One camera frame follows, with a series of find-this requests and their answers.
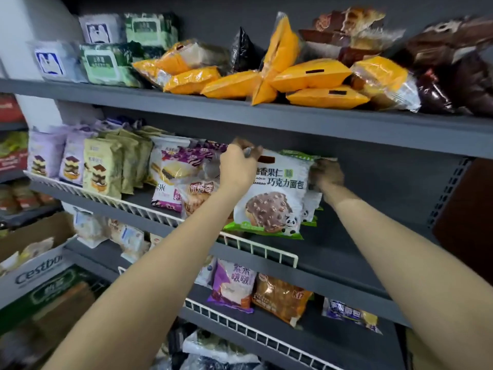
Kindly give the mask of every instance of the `lavender package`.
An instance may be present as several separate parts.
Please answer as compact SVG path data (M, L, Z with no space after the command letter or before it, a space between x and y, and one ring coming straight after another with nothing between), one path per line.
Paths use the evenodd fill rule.
M207 301L253 313L250 302L256 275L256 271L237 263L217 260L213 292Z

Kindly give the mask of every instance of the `forearm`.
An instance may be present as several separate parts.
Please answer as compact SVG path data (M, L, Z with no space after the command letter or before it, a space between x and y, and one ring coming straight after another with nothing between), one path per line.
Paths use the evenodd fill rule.
M47 369L148 368L239 197L219 190L94 303Z
M324 189L413 329L450 368L493 368L493 288L461 261L341 186Z

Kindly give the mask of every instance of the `gray shelf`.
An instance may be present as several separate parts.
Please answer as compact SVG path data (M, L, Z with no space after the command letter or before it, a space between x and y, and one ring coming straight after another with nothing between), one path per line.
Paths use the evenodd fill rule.
M110 281L118 277L117 268L119 266L125 268L130 266L128 261L120 257L120 247L109 240L95 249L90 249L74 239L65 246L65 251L67 257L77 265ZM194 285L188 298L346 370L404 369L395 325L389 321L381 320L379 328L383 335L379 335L353 323L322 317L320 314L321 301L316 299L316 301L309 302L299 322L302 330L294 330L259 307L255 307L254 313L246 314L208 303L206 300L210 294L211 290ZM279 350L232 330L224 323L210 319L201 311L184 307L179 316L287 370L298 370L301 366L299 362Z
M32 182L31 189L162 237L167 236L173 230L172 227L152 221L149 218L140 217L45 184ZM150 208L152 191L152 189L137 190L135 195L127 196L125 199L131 203ZM162 211L176 216L175 212ZM263 244L297 254L299 262L296 269L266 259L263 255L252 255L250 249L242 251L220 242L213 244L210 253L224 260L237 262L255 271L272 275L306 290L343 301L349 306L358 307L379 317L409 326L410 323L404 318L397 304L390 299L336 216L328 209L321 213L319 218L324 226L304 227L302 234L306 239L303 241L274 237L249 237ZM112 261L110 256L103 253L98 258L98 262L108 264Z
M0 79L0 91L493 158L493 121L478 117L279 104L250 106L245 101L173 95L157 90L10 79Z

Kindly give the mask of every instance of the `brown package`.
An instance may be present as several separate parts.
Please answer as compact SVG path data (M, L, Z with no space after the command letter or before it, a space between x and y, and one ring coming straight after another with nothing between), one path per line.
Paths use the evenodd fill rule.
M307 302L312 294L313 292L293 286L280 279L258 274L257 288L253 294L252 302L295 327L305 312Z

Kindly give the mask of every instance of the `green package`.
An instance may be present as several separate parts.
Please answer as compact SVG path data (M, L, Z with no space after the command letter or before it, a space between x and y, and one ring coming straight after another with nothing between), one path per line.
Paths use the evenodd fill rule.
M178 18L173 13L125 13L127 41L170 49L178 42Z
M93 84L143 88L132 62L144 59L139 43L81 44L82 62Z

